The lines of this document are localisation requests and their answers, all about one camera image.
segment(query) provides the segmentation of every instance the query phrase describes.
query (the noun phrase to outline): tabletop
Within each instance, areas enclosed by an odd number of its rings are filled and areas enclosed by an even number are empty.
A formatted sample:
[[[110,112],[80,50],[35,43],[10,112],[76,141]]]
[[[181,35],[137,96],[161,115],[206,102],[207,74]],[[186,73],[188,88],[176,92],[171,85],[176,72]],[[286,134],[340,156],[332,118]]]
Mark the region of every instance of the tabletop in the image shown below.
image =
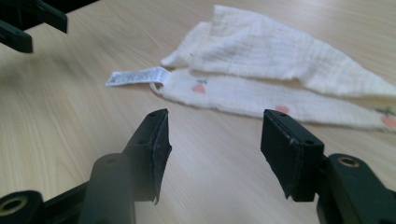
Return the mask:
[[[48,200],[89,180],[98,158],[121,152],[148,113],[167,108],[173,151],[161,198],[136,203],[137,223],[318,223],[316,203],[284,198],[260,152],[262,119],[164,100],[147,84],[105,86],[112,71],[160,65],[214,5],[307,32],[396,86],[393,0],[101,0],[68,14],[67,35],[27,30],[33,54],[0,46],[0,197],[34,189]],[[325,155],[360,158],[396,189],[394,133],[304,126]]]

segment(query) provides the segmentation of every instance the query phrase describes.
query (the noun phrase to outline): white label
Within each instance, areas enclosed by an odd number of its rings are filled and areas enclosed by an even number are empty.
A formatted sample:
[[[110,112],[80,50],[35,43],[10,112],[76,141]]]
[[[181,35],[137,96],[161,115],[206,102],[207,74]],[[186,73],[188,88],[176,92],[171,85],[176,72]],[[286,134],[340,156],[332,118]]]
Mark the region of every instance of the white label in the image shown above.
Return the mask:
[[[113,72],[106,86],[122,86],[135,83],[162,83],[169,77],[170,72],[162,67],[137,72]]]

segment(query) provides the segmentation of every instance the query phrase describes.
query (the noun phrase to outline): red fruit print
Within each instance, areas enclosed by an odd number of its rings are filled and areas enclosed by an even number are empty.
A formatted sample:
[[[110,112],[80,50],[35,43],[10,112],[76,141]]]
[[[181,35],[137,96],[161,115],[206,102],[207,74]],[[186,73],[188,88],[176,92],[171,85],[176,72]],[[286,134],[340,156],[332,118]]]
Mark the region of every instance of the red fruit print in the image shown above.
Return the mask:
[[[285,105],[277,105],[275,106],[275,110],[282,112],[284,114],[288,114],[290,111],[290,109]]]
[[[392,108],[388,106],[385,109],[377,109],[376,112],[384,114],[381,117],[381,121],[389,128],[396,128],[396,114],[392,111]]]
[[[206,85],[206,80],[197,80],[197,84],[195,84],[192,87],[192,91],[201,93],[201,94],[205,94],[205,86]]]

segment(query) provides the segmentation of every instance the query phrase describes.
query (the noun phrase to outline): towel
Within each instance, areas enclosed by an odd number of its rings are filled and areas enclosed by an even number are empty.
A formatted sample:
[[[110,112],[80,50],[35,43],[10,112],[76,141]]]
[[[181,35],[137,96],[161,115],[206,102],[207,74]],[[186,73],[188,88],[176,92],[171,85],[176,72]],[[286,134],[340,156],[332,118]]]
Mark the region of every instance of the towel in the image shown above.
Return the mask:
[[[257,118],[275,109],[303,122],[396,131],[391,105],[349,100],[393,100],[396,87],[340,50],[259,13],[215,6],[212,20],[198,23],[161,63],[175,69],[154,88],[168,100]]]

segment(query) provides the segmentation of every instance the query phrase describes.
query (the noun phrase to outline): light wood grain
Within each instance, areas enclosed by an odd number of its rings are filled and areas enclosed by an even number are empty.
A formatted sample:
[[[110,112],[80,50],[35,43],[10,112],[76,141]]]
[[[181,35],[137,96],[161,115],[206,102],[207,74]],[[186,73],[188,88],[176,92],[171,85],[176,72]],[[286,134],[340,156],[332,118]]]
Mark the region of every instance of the light wood grain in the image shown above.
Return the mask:
[[[147,85],[105,87],[114,70],[159,65],[214,4],[308,32],[396,85],[393,0],[101,0],[68,15],[68,35],[45,24],[27,31],[34,54],[0,46],[0,197],[35,189],[48,200],[75,187],[147,113],[168,108],[174,150],[161,199],[137,203],[137,223],[318,223],[315,203],[284,199],[260,153],[260,119],[165,101]],[[394,133],[304,126],[326,155],[361,158],[396,189]]]

